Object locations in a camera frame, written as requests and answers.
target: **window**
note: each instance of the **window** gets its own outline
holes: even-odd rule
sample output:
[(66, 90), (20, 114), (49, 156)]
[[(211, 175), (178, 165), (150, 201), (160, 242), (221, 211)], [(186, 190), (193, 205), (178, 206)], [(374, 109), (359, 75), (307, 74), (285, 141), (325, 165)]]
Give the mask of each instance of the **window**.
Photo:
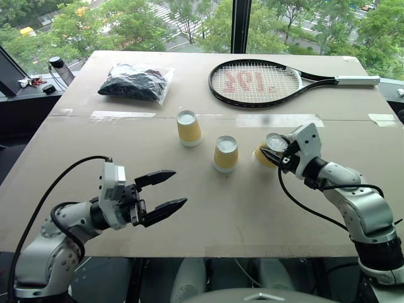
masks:
[(404, 80), (402, 0), (252, 0), (247, 52), (355, 56), (370, 75)]
[(28, 74), (54, 56), (79, 70), (95, 50), (230, 52), (232, 0), (22, 0), (0, 12), (0, 44)]

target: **table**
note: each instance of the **table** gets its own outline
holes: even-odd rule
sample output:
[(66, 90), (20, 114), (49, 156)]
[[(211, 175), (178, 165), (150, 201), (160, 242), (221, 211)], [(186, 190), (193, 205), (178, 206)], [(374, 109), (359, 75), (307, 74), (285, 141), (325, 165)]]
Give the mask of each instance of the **table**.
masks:
[[(295, 206), (282, 192), (276, 174), (259, 170), (252, 160), (265, 134), (287, 134), (294, 127), (285, 121), (307, 117), (279, 116), (290, 114), (318, 119), (324, 125), (319, 128), (323, 158), (361, 171), (369, 183), (383, 188), (395, 217), (403, 216), (403, 128), (390, 121), (393, 116), (383, 116), (388, 123), (379, 124), (369, 117), (369, 113), (393, 113), (377, 88), (318, 88), (278, 107), (239, 109), (211, 95), (207, 77), (220, 62), (242, 57), (323, 75), (365, 74), (353, 57), (96, 51), (0, 187), (0, 251), (14, 250), (38, 200), (61, 171), (79, 158), (101, 154), (125, 166), (128, 182), (159, 169), (177, 171), (168, 181), (142, 191), (149, 210), (175, 198), (189, 200), (176, 214), (147, 229), (127, 226), (104, 231), (87, 243), (87, 255), (355, 256), (346, 232)], [(98, 95), (116, 62), (174, 67), (165, 104)], [(194, 148), (178, 142), (175, 116), (183, 109), (200, 115), (204, 140)], [(151, 114), (134, 114), (139, 112)], [(260, 116), (246, 114), (273, 114), (280, 119), (260, 125), (255, 122)], [(231, 174), (221, 174), (211, 164), (216, 139), (224, 134), (234, 136), (239, 144), (241, 160)], [(56, 203), (96, 196), (101, 171), (102, 163), (93, 161), (67, 175), (49, 196), (28, 241)], [(301, 202), (342, 221), (320, 192), (290, 174), (285, 183)], [(398, 226), (398, 234), (404, 237), (404, 225)]]

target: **tape strip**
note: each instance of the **tape strip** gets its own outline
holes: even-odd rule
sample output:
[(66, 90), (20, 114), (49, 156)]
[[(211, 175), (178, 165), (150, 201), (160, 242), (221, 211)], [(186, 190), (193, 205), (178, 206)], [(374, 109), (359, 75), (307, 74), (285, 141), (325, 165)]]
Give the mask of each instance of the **tape strip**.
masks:
[(73, 109), (55, 108), (50, 112), (51, 116), (71, 116)]
[(345, 61), (359, 62), (358, 58), (352, 56), (342, 56), (342, 59), (344, 59)]
[(152, 118), (155, 112), (112, 112), (104, 110), (95, 110), (90, 116), (92, 121), (112, 121), (121, 118)]
[(296, 128), (312, 122), (318, 128), (324, 127), (315, 114), (239, 114), (235, 123), (238, 128)]
[(400, 125), (394, 115), (391, 114), (368, 114), (368, 116), (382, 128), (394, 128)]

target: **tree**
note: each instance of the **tree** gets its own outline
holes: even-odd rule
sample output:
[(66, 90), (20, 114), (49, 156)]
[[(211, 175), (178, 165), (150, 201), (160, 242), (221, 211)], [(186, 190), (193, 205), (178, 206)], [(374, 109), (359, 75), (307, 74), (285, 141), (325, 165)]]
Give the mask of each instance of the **tree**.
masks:
[(179, 31), (192, 44), (196, 25), (210, 15), (211, 0), (167, 0), (167, 3), (171, 10), (170, 17), (176, 20)]
[(52, 24), (52, 33), (63, 38), (58, 46), (73, 46), (79, 54), (77, 59), (87, 59), (97, 49), (111, 49), (110, 43), (103, 43), (109, 41), (102, 36), (104, 24), (96, 9), (89, 9), (82, 1), (61, 4), (59, 8), (61, 14)]
[[(209, 36), (198, 43), (206, 52), (230, 52), (232, 32), (232, 0), (223, 0), (205, 25)], [(273, 31), (280, 26), (275, 13), (259, 3), (251, 6), (247, 51), (248, 53), (277, 54), (287, 47)]]
[(61, 3), (72, 0), (0, 0), (0, 26), (9, 23), (12, 27), (38, 24), (37, 18), (57, 9)]
[(371, 75), (404, 80), (404, 6), (401, 0), (384, 0), (360, 22), (359, 44), (333, 42), (329, 55), (358, 57)]
[(110, 0), (103, 4), (102, 13), (111, 39), (121, 49), (165, 51), (165, 42), (173, 34), (145, 0)]
[(279, 54), (287, 50), (287, 46), (274, 35), (281, 26), (282, 23), (276, 20), (274, 11), (261, 6), (257, 1), (253, 3), (248, 29), (248, 53)]
[(205, 52), (230, 52), (232, 9), (232, 1), (223, 0), (213, 16), (204, 22), (204, 30), (209, 31), (209, 36), (198, 40), (198, 44)]
[(285, 44), (287, 44), (293, 22), (310, 12), (319, 0), (269, 0), (266, 2), (276, 11), (277, 19), (284, 16), (288, 20), (285, 37)]
[(59, 56), (66, 62), (79, 57), (77, 50), (71, 45), (61, 47), (62, 38), (51, 32), (26, 36), (6, 25), (0, 28), (0, 39), (4, 49), (28, 74), (46, 73), (47, 62), (51, 57)]
[(363, 4), (362, 0), (329, 0), (320, 1), (315, 5), (319, 19), (312, 29), (318, 32), (316, 40), (320, 45), (320, 54), (327, 51), (330, 44), (346, 42), (349, 39), (351, 31), (359, 24), (359, 19), (350, 6), (362, 7)]
[(384, 0), (375, 11), (370, 11), (359, 27), (358, 41), (374, 45), (388, 38), (392, 46), (404, 47), (404, 3)]

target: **upside-down paper cup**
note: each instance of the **upside-down paper cup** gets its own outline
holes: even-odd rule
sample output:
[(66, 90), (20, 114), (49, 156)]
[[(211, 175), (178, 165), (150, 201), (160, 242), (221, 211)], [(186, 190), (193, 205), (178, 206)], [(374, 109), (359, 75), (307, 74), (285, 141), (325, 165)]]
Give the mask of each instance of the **upside-down paper cup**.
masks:
[(287, 147), (288, 143), (279, 134), (270, 133), (265, 136), (265, 140), (254, 150), (252, 158), (260, 166), (268, 170), (276, 170), (278, 167), (265, 157), (261, 148), (270, 149), (276, 154), (281, 155)]
[(221, 136), (217, 139), (213, 166), (219, 172), (232, 172), (239, 162), (239, 147), (231, 136)]
[(177, 115), (178, 135), (182, 145), (196, 146), (202, 142), (202, 132), (196, 114), (184, 110)]

